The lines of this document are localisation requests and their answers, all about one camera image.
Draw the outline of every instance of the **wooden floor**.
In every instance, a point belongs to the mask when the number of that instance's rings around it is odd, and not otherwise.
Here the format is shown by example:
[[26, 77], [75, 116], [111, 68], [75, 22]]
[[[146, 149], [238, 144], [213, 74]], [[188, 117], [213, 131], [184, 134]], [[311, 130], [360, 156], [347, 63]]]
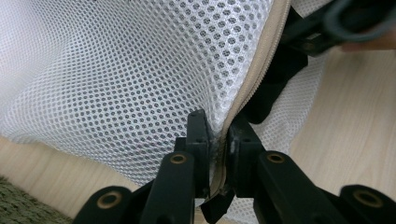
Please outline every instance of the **wooden floor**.
[[[396, 55], [337, 50], [291, 156], [320, 187], [374, 187], [396, 200]], [[0, 175], [74, 217], [100, 188], [136, 186], [110, 168], [41, 144], [0, 138]], [[195, 223], [204, 223], [196, 213]]]

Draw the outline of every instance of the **dark plastic handle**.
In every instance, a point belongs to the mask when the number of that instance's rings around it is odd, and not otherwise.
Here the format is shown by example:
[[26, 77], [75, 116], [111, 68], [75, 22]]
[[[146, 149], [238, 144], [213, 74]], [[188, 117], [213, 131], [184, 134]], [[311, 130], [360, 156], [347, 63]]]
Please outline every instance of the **dark plastic handle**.
[[356, 34], [346, 29], [341, 23], [341, 13], [353, 2], [353, 0], [335, 1], [324, 18], [324, 29], [334, 37], [349, 42], [365, 42], [376, 39], [396, 24], [396, 4], [389, 11], [387, 17], [372, 31], [365, 34]]

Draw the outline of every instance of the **zipper teeth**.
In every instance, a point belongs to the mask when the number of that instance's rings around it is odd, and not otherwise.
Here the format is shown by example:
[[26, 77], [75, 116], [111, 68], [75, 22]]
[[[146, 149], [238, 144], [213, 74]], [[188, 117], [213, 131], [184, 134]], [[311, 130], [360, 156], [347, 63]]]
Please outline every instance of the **zipper teeth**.
[[[289, 14], [288, 12], [289, 12], [289, 9], [285, 12], [285, 14], [283, 15], [283, 18], [281, 19], [282, 24], [285, 24], [286, 19], [287, 19], [288, 14]], [[245, 100], [243, 101], [243, 103], [239, 106], [238, 113], [239, 113], [239, 112], [242, 110], [242, 108], [248, 103], [248, 101], [251, 99], [251, 97], [253, 97], [253, 95], [254, 95], [254, 93], [256, 92], [256, 90], [260, 87], [260, 84], [262, 83], [262, 80], [264, 79], [264, 76], [265, 76], [265, 74], [266, 74], [267, 71], [268, 71], [268, 68], [269, 68], [269, 66], [270, 66], [270, 64], [271, 64], [271, 61], [272, 61], [272, 59], [274, 58], [274, 55], [275, 55], [275, 52], [276, 52], [276, 49], [277, 49], [277, 45], [278, 45], [278, 43], [279, 43], [279, 41], [280, 41], [280, 37], [282, 36], [282, 33], [283, 33], [283, 29], [284, 29], [284, 26], [282, 26], [281, 29], [278, 29], [278, 30], [277, 30], [276, 37], [275, 37], [276, 43], [275, 43], [274, 46], [270, 49], [270, 52], [269, 52], [269, 54], [268, 54], [268, 59], [269, 59], [269, 60], [266, 61], [265, 64], [263, 65], [263, 67], [262, 67], [262, 69], [261, 69], [261, 71], [260, 71], [260, 74], [259, 74], [259, 76], [257, 77], [257, 79], [256, 79], [256, 81], [255, 81], [255, 83], [254, 83], [254, 85], [253, 85], [253, 88], [251, 89], [251, 91], [249, 92], [249, 94], [247, 95], [247, 97], [245, 98]]]
[[269, 48], [268, 54], [267, 55], [262, 55], [262, 54], [258, 54], [258, 57], [263, 57], [262, 60], [259, 61], [264, 61], [264, 64], [262, 64], [262, 68], [260, 69], [260, 73], [259, 75], [254, 78], [254, 77], [247, 77], [247, 79], [244, 81], [245, 83], [251, 83], [254, 81], [253, 87], [250, 88], [249, 86], [245, 86], [243, 87], [242, 90], [240, 90], [240, 92], [237, 95], [237, 98], [235, 98], [235, 102], [238, 102], [240, 98], [244, 97], [245, 99], [242, 100], [242, 103], [240, 106], [238, 106], [238, 108], [236, 110], [233, 109], [233, 107], [230, 109], [230, 112], [228, 117], [226, 118], [226, 120], [224, 120], [224, 126], [223, 129], [221, 130], [221, 136], [219, 139], [219, 158], [216, 161], [216, 170], [215, 170], [215, 176], [219, 177], [219, 180], [216, 180], [212, 182], [211, 184], [211, 196], [216, 195], [219, 192], [219, 189], [222, 188], [222, 186], [224, 185], [225, 182], [225, 176], [226, 176], [226, 171], [223, 167], [224, 162], [225, 162], [225, 140], [226, 140], [226, 135], [227, 135], [227, 130], [231, 124], [230, 120], [232, 120], [237, 113], [239, 113], [239, 111], [243, 108], [243, 106], [245, 106], [248, 103], [248, 100], [250, 100], [250, 98], [253, 96], [254, 92], [259, 88], [259, 85], [262, 81], [262, 79], [264, 78], [264, 75], [269, 67], [270, 62], [272, 61], [272, 58], [274, 57], [274, 54], [276, 52], [276, 47], [277, 44], [279, 43], [279, 38], [283, 32], [283, 26], [286, 22], [286, 18], [288, 17], [288, 12], [289, 12], [289, 8], [290, 8], [290, 0], [285, 0], [284, 2], [284, 6], [286, 8], [286, 10], [282, 13], [282, 17], [280, 18], [278, 24], [274, 24], [279, 26], [278, 29], [276, 29], [274, 38], [272, 38], [273, 44], [272, 46]]

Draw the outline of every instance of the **black plastic part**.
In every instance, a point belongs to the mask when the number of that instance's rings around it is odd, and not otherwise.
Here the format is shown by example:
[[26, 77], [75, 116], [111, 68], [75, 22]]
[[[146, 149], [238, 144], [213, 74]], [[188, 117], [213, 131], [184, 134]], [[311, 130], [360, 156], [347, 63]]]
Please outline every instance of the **black plastic part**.
[[[114, 195], [119, 195], [120, 201], [114, 204]], [[78, 212], [73, 224], [85, 223], [127, 223], [127, 216], [132, 192], [123, 187], [108, 187], [94, 193]], [[101, 208], [99, 202], [109, 207]]]
[[203, 109], [189, 114], [187, 121], [186, 152], [195, 159], [195, 197], [206, 198], [209, 187], [210, 129]]
[[394, 1], [336, 0], [311, 15], [288, 24], [280, 44], [317, 56], [343, 42], [374, 39], [395, 23]]
[[264, 148], [242, 114], [233, 120], [227, 136], [227, 181], [238, 198], [253, 198], [256, 165]]
[[174, 151], [186, 151], [186, 138], [177, 137], [175, 141]]
[[339, 201], [350, 223], [396, 223], [396, 203], [378, 190], [361, 185], [346, 186], [341, 189]]
[[[151, 186], [152, 181], [134, 192], [124, 187], [107, 187], [100, 189], [84, 204], [76, 215], [73, 224], [138, 223], [149, 196]], [[120, 196], [119, 203], [108, 208], [99, 207], [98, 203], [101, 201], [101, 197], [105, 197], [102, 203], [111, 203], [111, 201], [114, 200], [114, 195]]]
[[260, 224], [281, 224], [278, 211], [262, 184], [258, 184], [253, 202], [254, 213]]
[[248, 121], [262, 123], [288, 81], [307, 65], [306, 55], [279, 45], [262, 83], [242, 110]]
[[151, 187], [140, 224], [187, 224], [193, 222], [194, 157], [173, 152], [163, 158]]
[[209, 202], [203, 203], [201, 210], [206, 222], [210, 224], [217, 223], [227, 213], [228, 208], [233, 202], [234, 195], [232, 190], [228, 190], [225, 193], [216, 195]]
[[289, 156], [263, 152], [258, 175], [283, 223], [348, 223]]

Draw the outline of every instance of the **hole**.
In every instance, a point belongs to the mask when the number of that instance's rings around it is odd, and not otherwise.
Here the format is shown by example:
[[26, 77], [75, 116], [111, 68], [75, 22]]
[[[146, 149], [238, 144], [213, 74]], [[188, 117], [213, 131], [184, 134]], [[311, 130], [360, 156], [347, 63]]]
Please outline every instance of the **hole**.
[[380, 208], [384, 205], [382, 200], [366, 189], [357, 189], [353, 192], [353, 197], [360, 203], [374, 208]]
[[187, 160], [187, 158], [181, 154], [176, 154], [171, 157], [171, 162], [173, 164], [181, 164], [181, 163], [185, 162], [186, 160]]
[[279, 154], [272, 153], [267, 156], [267, 160], [273, 163], [282, 163], [285, 161], [285, 158]]
[[121, 202], [122, 195], [115, 190], [112, 190], [104, 195], [102, 195], [96, 205], [102, 209], [108, 209], [116, 206]]

